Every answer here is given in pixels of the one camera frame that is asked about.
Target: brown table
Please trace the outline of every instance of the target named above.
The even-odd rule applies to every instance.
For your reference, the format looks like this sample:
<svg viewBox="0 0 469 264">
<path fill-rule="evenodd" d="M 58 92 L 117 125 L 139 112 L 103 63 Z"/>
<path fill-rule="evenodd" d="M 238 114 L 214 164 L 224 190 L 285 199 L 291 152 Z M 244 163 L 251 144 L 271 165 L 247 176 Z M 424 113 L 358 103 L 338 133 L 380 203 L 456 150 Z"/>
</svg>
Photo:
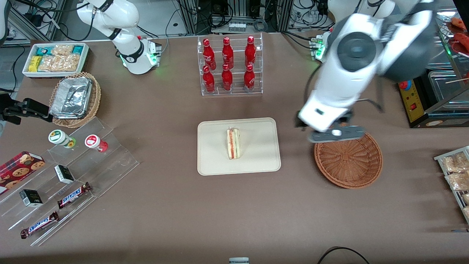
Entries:
<svg viewBox="0 0 469 264">
<path fill-rule="evenodd" d="M 354 122 L 379 143 L 383 172 L 365 189 L 336 187 L 312 160 L 308 134 L 293 127 L 315 62 L 280 34 L 264 38 L 265 92 L 241 98 L 201 96 L 196 38 L 171 39 L 161 67 L 141 76 L 114 57 L 111 42 L 89 42 L 98 117 L 141 164 L 40 247 L 24 246 L 0 218 L 0 263 L 315 263 L 332 246 L 373 264 L 466 263 L 469 234 L 449 231 L 467 226 L 432 157 L 468 145 L 468 130 L 409 129 L 397 88 L 385 83 L 386 113 L 358 103 Z M 56 83 L 24 78 L 18 98 L 47 103 Z M 362 97 L 374 94 L 373 83 Z M 256 117 L 277 122 L 281 169 L 199 175 L 197 125 Z M 0 162 L 44 152 L 55 128 L 35 118 L 7 125 Z M 361 263 L 331 255 L 323 263 Z"/>
</svg>

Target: coca-cola bottle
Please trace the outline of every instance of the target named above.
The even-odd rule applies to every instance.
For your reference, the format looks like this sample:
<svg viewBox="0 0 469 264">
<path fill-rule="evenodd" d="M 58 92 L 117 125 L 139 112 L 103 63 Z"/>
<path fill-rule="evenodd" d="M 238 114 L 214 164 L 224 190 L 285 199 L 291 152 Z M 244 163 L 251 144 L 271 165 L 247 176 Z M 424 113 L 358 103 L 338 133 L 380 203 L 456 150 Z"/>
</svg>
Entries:
<svg viewBox="0 0 469 264">
<path fill-rule="evenodd" d="M 214 93 L 215 79 L 213 78 L 213 74 L 210 72 L 210 68 L 207 65 L 204 65 L 202 69 L 204 70 L 204 75 L 202 75 L 202 79 L 204 79 L 205 89 L 207 93 Z"/>
<path fill-rule="evenodd" d="M 204 61 L 211 70 L 215 70 L 217 68 L 217 63 L 215 62 L 215 53 L 213 52 L 212 47 L 210 46 L 210 41 L 208 39 L 204 39 L 202 41 L 204 44 Z"/>
<path fill-rule="evenodd" d="M 228 67 L 232 69 L 235 66 L 235 58 L 233 56 L 233 48 L 230 45 L 230 38 L 223 38 L 223 50 L 221 51 L 223 55 L 223 63 L 228 64 Z"/>
<path fill-rule="evenodd" d="M 253 36 L 248 37 L 248 44 L 246 45 L 246 49 L 244 50 L 244 56 L 246 57 L 246 60 L 244 61 L 246 67 L 250 63 L 254 65 L 254 63 L 256 62 L 256 46 L 254 46 Z"/>
<path fill-rule="evenodd" d="M 249 64 L 246 67 L 246 72 L 244 73 L 244 91 L 250 93 L 254 90 L 254 78 L 256 75 L 252 71 L 252 64 Z"/>
<path fill-rule="evenodd" d="M 227 63 L 223 65 L 221 78 L 223 79 L 223 89 L 225 89 L 225 91 L 231 91 L 231 88 L 233 88 L 233 74 L 231 73 L 230 67 Z"/>
</svg>

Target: cookie box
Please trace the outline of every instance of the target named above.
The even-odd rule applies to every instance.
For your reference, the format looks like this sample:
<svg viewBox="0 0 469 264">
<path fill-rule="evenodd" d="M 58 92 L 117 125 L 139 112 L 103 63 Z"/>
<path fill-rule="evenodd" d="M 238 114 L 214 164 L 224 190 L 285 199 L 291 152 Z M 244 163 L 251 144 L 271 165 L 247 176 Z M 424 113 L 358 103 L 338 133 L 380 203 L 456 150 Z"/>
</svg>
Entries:
<svg viewBox="0 0 469 264">
<path fill-rule="evenodd" d="M 0 195 L 45 165 L 41 156 L 23 151 L 0 166 Z"/>
</svg>

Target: small black box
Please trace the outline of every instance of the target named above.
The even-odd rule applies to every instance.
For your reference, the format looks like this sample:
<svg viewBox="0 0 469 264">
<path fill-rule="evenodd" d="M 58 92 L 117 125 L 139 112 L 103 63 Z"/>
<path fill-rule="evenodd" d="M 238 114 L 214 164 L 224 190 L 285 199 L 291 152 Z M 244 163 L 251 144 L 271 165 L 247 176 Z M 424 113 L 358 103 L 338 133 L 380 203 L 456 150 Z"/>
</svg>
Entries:
<svg viewBox="0 0 469 264">
<path fill-rule="evenodd" d="M 24 205 L 28 207 L 39 207 L 42 205 L 41 197 L 39 197 L 39 193 L 36 190 L 24 189 L 20 191 L 20 196 Z"/>
<path fill-rule="evenodd" d="M 57 177 L 59 177 L 59 181 L 66 183 L 66 184 L 71 184 L 75 179 L 73 179 L 72 173 L 70 173 L 70 170 L 65 167 L 64 165 L 57 165 L 54 167 L 55 169 L 55 174 L 57 174 Z"/>
</svg>

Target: clear acrylic stand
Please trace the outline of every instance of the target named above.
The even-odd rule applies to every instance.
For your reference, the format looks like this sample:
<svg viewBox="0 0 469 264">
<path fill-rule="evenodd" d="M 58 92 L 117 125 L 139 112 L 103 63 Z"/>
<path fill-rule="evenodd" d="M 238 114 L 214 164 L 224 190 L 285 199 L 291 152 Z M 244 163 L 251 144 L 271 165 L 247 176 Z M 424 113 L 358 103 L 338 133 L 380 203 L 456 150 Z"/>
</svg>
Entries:
<svg viewBox="0 0 469 264">
<path fill-rule="evenodd" d="M 250 93 L 244 91 L 244 73 L 246 72 L 246 65 L 244 64 L 244 50 L 248 43 L 248 36 L 254 36 L 254 45 L 256 46 L 256 63 L 254 64 L 254 74 L 256 78 L 254 79 L 254 90 Z M 221 79 L 221 73 L 223 72 L 223 57 L 221 51 L 223 49 L 223 38 L 224 36 L 220 35 L 210 35 L 205 37 L 199 37 L 197 39 L 197 56 L 199 60 L 199 75 L 200 75 L 200 87 L 202 95 L 240 95 L 240 94 L 260 94 L 264 91 L 264 80 L 263 80 L 263 40 L 262 34 L 234 34 L 229 35 L 231 47 L 233 47 L 234 52 L 234 68 L 231 69 L 233 74 L 233 88 L 230 92 L 223 89 L 223 81 Z M 210 46 L 215 52 L 215 62 L 217 63 L 217 68 L 212 71 L 213 77 L 215 78 L 215 92 L 207 93 L 207 90 L 204 86 L 204 79 L 202 75 L 204 74 L 202 67 L 205 65 L 204 61 L 204 46 L 202 45 L 203 39 L 210 40 Z"/>
<path fill-rule="evenodd" d="M 76 145 L 72 149 L 54 146 L 44 152 L 42 157 L 46 161 L 46 166 L 42 171 L 31 175 L 31 178 L 26 179 L 23 184 L 17 184 L 21 186 L 15 186 L 15 190 L 10 190 L 11 193 L 2 197 L 3 200 L 0 201 L 2 224 L 18 233 L 18 239 L 20 239 L 22 229 L 28 228 L 57 211 L 60 217 L 58 223 L 47 225 L 25 239 L 25 243 L 39 246 L 137 167 L 139 162 L 118 142 L 111 131 L 109 126 L 95 117 L 70 134 L 76 139 Z M 106 141 L 109 145 L 108 150 L 101 153 L 86 147 L 84 141 L 90 134 L 96 134 Z M 75 178 L 74 183 L 64 184 L 59 181 L 54 170 L 58 164 L 70 169 Z M 59 210 L 57 201 L 78 189 L 85 182 L 89 182 L 92 190 Z M 44 204 L 37 208 L 26 207 L 19 195 L 22 189 L 37 190 Z"/>
</svg>

